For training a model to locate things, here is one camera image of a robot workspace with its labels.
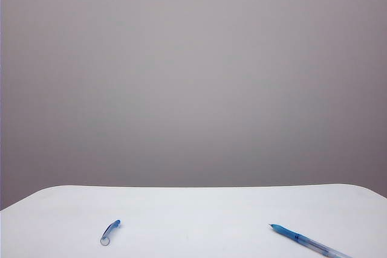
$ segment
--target blue pen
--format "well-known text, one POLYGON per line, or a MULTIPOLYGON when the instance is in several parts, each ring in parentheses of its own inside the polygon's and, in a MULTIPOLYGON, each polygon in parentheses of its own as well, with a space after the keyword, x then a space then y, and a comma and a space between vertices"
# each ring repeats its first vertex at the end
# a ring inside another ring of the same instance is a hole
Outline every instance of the blue pen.
POLYGON ((348 255, 345 255, 344 253, 338 252, 332 248, 329 248, 327 246, 324 246, 314 240, 311 240, 301 234, 297 234, 295 232, 292 232, 280 225, 276 224, 270 224, 272 226, 273 230, 275 232, 284 235, 285 237, 288 237, 292 239, 293 241, 296 241, 297 243, 308 247, 309 249, 314 250, 315 252, 318 252, 320 254, 323 254, 324 256, 330 257, 330 258, 351 258, 348 255))

